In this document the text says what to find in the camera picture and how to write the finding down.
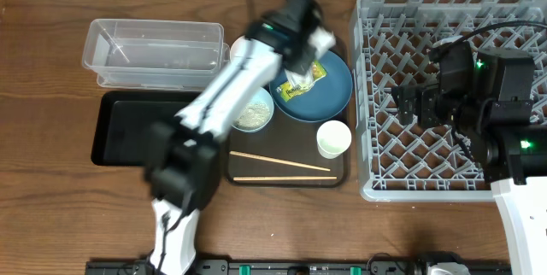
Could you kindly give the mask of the yellow snack wrapper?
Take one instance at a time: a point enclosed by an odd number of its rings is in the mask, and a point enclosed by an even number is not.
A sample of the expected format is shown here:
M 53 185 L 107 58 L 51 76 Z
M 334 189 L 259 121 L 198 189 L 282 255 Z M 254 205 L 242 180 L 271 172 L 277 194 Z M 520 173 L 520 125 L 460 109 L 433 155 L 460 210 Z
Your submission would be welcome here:
M 285 102 L 288 102 L 292 98 L 310 91 L 318 80 L 326 77 L 326 70 L 318 61 L 314 61 L 304 76 L 290 72 L 286 72 L 286 74 L 289 75 L 289 78 L 276 87 L 275 91 Z

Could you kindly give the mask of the pink bowl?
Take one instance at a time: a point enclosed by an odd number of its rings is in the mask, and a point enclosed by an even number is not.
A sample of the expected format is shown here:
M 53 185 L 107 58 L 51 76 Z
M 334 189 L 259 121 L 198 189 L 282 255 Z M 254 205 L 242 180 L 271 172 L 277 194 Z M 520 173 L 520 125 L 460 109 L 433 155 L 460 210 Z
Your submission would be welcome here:
M 233 44 L 232 48 L 230 50 L 230 61 L 234 61 L 238 57 L 243 57 L 246 50 L 246 39 L 244 36 L 240 36 L 237 38 Z

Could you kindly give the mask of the dark blue plate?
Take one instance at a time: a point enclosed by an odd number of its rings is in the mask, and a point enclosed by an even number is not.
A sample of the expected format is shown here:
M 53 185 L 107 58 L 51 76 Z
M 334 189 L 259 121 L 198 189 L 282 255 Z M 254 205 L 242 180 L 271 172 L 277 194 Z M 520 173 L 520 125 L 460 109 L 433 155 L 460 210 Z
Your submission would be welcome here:
M 303 122 L 320 122 L 330 120 L 342 112 L 350 101 L 353 91 L 353 80 L 344 60 L 332 51 L 328 51 L 319 63 L 325 68 L 326 76 L 318 80 L 314 87 L 289 101 L 281 98 L 276 91 L 287 81 L 282 71 L 269 83 L 269 90 L 274 103 L 288 116 Z

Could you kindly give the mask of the white cup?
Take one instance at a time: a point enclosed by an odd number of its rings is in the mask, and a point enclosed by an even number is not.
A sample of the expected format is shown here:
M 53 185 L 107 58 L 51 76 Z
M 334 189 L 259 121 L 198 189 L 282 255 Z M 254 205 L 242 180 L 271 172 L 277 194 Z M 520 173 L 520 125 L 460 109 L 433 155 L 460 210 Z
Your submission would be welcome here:
M 352 134 L 345 123 L 329 120 L 319 127 L 316 141 L 320 155 L 326 159 L 334 159 L 350 147 Z

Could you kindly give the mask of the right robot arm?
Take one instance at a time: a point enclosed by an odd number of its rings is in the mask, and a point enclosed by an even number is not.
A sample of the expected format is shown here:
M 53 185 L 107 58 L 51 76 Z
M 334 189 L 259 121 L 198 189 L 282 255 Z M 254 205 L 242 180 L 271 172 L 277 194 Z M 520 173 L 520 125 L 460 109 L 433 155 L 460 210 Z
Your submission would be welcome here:
M 529 121 L 531 101 L 481 99 L 437 85 L 391 90 L 399 119 L 423 128 L 449 125 L 470 141 L 465 154 L 480 165 L 502 217 L 514 274 L 546 272 L 546 128 Z

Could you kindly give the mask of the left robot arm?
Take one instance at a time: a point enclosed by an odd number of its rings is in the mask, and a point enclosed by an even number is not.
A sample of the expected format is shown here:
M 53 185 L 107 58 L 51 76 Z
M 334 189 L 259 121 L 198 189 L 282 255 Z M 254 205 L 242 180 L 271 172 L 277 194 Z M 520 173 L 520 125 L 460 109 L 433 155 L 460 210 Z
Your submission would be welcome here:
M 281 71 L 311 79 L 311 64 L 335 44 L 315 0 L 285 0 L 247 27 L 233 57 L 190 104 L 150 128 L 144 178 L 156 216 L 149 274 L 185 274 L 196 258 L 202 210 L 220 183 L 222 145 L 251 98 Z

